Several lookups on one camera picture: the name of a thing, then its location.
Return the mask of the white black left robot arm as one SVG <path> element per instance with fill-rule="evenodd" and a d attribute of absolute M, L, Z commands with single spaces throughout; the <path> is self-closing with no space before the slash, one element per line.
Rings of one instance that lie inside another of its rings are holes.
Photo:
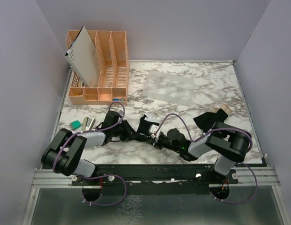
<path fill-rule="evenodd" d="M 94 146 L 103 146 L 113 138 L 127 141 L 136 131 L 123 116 L 115 111 L 108 111 L 103 122 L 91 130 L 77 133 L 60 129 L 41 158 L 45 168 L 65 176 L 79 175 L 89 185 L 97 183 L 99 174 L 96 165 L 81 159 L 83 150 Z"/>

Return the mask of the black white boxer briefs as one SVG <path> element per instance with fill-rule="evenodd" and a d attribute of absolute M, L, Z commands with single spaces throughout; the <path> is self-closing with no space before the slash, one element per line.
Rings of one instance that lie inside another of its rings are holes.
<path fill-rule="evenodd" d="M 154 145 L 154 138 L 152 134 L 155 132 L 153 128 L 158 128 L 160 121 L 148 113 L 145 113 L 139 122 L 138 129 L 131 138 L 138 142 L 146 142 L 148 144 Z"/>

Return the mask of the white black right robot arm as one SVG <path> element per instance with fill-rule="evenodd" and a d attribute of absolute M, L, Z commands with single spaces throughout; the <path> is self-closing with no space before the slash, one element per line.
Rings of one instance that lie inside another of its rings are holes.
<path fill-rule="evenodd" d="M 194 141 L 186 139 L 176 128 L 164 135 L 158 126 L 152 125 L 149 134 L 153 138 L 153 146 L 172 150 L 189 162 L 212 150 L 218 152 L 221 156 L 210 172 L 215 183 L 226 180 L 231 168 L 244 161 L 253 145 L 250 133 L 222 122 L 215 122 L 211 130 Z"/>

